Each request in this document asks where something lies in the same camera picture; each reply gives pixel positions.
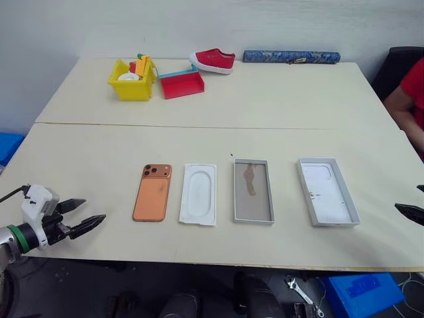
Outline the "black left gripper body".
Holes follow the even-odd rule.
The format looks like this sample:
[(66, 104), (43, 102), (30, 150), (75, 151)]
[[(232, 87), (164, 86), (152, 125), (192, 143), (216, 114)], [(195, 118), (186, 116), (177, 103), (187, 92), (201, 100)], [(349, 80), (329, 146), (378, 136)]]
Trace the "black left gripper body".
[(64, 240), (71, 233), (71, 228), (63, 224), (62, 221), (62, 214), (57, 212), (42, 218), (42, 228), (50, 246)]

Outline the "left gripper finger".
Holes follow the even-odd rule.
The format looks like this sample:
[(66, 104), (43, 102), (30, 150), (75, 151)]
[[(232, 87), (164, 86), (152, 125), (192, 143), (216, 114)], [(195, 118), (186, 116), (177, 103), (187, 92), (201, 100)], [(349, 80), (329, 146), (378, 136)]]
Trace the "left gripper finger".
[(70, 211), (77, 209), (85, 202), (85, 199), (68, 199), (63, 202), (59, 202), (59, 204), (56, 206), (56, 212), (59, 214), (69, 213)]
[(106, 218), (106, 214), (103, 215), (94, 215), (87, 219), (84, 219), (80, 224), (71, 227), (69, 232), (69, 237), (71, 239), (76, 239), (96, 228), (100, 225), (103, 220)]

